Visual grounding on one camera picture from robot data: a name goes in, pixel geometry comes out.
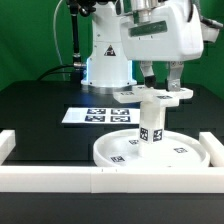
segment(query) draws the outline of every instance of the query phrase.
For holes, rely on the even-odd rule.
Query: white plastic edge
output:
[[[211,164],[224,167],[224,146],[211,132],[201,132],[199,142],[210,154]]]
[[[2,132],[0,151],[13,138],[14,131]],[[224,193],[223,186],[224,168],[221,167],[130,169],[0,166],[0,192]]]
[[[201,23],[201,30],[204,41],[216,42],[220,31],[219,29],[211,28]]]
[[[5,161],[15,145],[15,131],[3,130],[0,133],[0,165]]]

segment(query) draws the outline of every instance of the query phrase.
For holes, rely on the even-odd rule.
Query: green backdrop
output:
[[[34,80],[59,65],[54,39],[53,14],[59,0],[0,1],[0,89],[19,80]],[[201,0],[204,16],[224,23],[220,0]],[[79,17],[81,54],[91,53],[91,18]],[[70,14],[64,2],[57,17],[59,48],[64,63],[72,62]],[[154,63],[159,82],[167,71],[164,63]],[[141,81],[138,65],[135,76]],[[206,44],[200,60],[185,63],[182,81],[202,84],[224,99],[224,32],[215,44]]]

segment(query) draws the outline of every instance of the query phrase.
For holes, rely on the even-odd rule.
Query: marker sheet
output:
[[[62,123],[138,124],[140,109],[70,107]]]

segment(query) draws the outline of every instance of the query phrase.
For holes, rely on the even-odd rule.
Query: cable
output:
[[[62,5],[64,0],[60,0],[55,8],[55,11],[54,11],[54,19],[53,19],[53,33],[54,33],[54,44],[55,44],[55,48],[56,48],[56,53],[57,53],[57,56],[58,56],[58,59],[59,59],[59,62],[60,62],[60,65],[63,65],[63,62],[62,62],[62,58],[61,58],[61,53],[60,53],[60,50],[59,50],[59,47],[58,47],[58,40],[57,40],[57,15],[58,15],[58,11]]]
[[[64,75],[64,74],[71,74],[71,72],[65,72],[65,71],[62,71],[62,72],[50,72],[50,73],[45,74],[45,76],[41,77],[41,79],[38,78],[38,81],[41,81],[46,76],[54,75],[54,74]]]
[[[54,68],[51,68],[51,69],[49,69],[48,71],[46,71],[46,72],[44,72],[38,79],[37,79],[37,81],[41,81],[43,78],[45,78],[46,76],[48,76],[48,75],[50,75],[50,74],[52,74],[52,73],[54,73],[54,71],[57,71],[57,70],[59,70],[59,69],[64,69],[64,68],[74,68],[74,65],[72,65],[72,64],[68,64],[68,65],[59,65],[59,66],[57,66],[57,67],[54,67]]]
[[[208,27],[211,27],[211,28],[215,28],[215,29],[223,29],[223,24],[222,23],[219,23],[215,20],[212,20],[212,19],[207,19],[205,17],[202,16],[202,20],[201,20],[202,23],[204,23],[206,26]]]

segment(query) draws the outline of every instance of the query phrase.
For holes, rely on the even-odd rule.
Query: black table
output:
[[[166,129],[224,144],[224,101],[199,85],[191,100],[168,108]],[[0,129],[16,131],[3,165],[94,166],[94,141],[137,125],[62,124],[69,107],[131,107],[69,82],[16,82],[0,92]],[[224,223],[223,194],[0,193],[0,223]]]

